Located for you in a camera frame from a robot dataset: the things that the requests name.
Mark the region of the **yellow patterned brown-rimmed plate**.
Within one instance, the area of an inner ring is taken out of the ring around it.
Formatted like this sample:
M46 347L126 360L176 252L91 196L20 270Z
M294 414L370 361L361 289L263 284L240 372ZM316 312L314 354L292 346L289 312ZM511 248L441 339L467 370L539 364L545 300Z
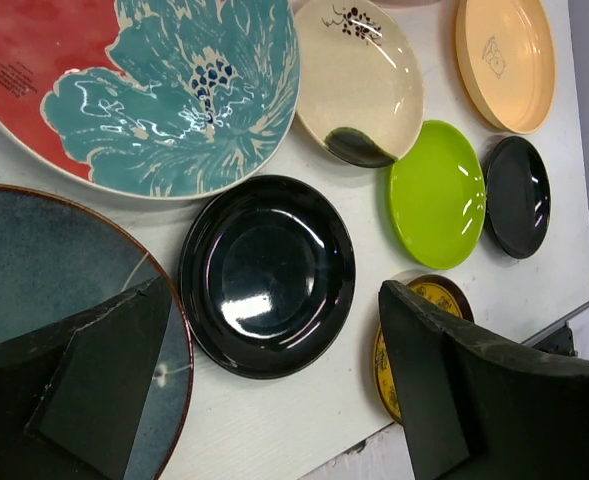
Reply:
M455 282L445 276L410 270L395 275L392 280L407 285L442 310L474 322L467 297ZM373 372L376 390L383 407L394 422L402 425L401 410L381 327L378 327L374 341Z

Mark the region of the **red plate with teal flower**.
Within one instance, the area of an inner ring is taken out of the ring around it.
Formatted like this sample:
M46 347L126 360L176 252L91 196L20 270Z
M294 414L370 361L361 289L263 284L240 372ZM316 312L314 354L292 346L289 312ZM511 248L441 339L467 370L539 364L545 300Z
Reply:
M257 173L300 73L286 1L0 1L0 129L131 198L201 199Z

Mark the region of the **small black plate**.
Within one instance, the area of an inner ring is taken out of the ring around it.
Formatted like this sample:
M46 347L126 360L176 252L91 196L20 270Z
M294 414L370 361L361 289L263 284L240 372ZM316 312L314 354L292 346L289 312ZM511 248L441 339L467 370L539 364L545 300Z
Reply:
M536 147L520 136L502 138L485 166L486 228L509 256L526 259L541 247L551 217L551 188Z

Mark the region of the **cream plate with dark patch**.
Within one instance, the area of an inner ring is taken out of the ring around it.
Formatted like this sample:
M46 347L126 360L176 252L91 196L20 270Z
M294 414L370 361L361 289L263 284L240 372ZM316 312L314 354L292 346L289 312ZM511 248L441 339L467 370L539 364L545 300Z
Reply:
M423 124L425 87L404 31L371 1L308 1L296 12L297 115L338 159L383 168L404 157Z

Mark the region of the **dark blue glazed plate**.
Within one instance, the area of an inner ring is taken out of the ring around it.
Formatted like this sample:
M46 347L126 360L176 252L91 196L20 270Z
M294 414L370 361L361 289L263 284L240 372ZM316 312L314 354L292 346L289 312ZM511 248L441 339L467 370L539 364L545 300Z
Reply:
M185 312L164 269L131 235L69 200L0 184L0 343L91 309L149 279L172 294L168 323L122 479L157 479L193 388Z

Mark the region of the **black glossy plate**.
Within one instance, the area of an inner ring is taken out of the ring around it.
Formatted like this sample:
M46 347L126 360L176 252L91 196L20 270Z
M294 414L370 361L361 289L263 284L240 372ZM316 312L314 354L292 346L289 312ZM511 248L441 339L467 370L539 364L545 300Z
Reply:
M318 190L262 175L199 212L178 280L204 353L235 375L272 380L306 368L336 340L356 261L342 218Z

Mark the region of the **peach plastic plate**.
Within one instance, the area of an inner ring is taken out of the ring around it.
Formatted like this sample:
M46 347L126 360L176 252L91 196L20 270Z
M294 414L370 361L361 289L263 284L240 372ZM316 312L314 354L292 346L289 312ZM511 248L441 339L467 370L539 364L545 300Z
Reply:
M491 125L517 134L542 126L554 100L556 58L541 1L460 1L455 46L469 97Z

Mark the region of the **lime green plate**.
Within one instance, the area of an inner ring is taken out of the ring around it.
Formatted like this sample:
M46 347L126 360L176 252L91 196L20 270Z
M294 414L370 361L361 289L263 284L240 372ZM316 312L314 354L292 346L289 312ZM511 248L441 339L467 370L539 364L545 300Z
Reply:
M409 153L389 171L387 207L407 252L434 270L463 263L483 230L484 175L467 137L441 120L423 123Z

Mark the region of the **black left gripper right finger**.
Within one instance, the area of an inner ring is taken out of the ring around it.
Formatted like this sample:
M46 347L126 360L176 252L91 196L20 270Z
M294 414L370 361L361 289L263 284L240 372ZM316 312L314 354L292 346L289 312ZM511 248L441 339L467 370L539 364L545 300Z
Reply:
M418 479L589 479L589 361L383 282L381 329Z

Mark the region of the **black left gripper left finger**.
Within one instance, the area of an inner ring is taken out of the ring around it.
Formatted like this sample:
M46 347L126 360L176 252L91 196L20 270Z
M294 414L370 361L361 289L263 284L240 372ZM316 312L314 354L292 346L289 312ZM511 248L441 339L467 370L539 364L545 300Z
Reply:
M156 277L0 343L0 479L122 479L172 294Z

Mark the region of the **aluminium table frame rail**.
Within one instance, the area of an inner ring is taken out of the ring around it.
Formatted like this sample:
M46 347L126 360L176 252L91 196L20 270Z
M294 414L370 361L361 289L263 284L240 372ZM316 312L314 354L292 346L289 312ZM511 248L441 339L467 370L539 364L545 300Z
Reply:
M589 361L589 301L522 344L546 353Z

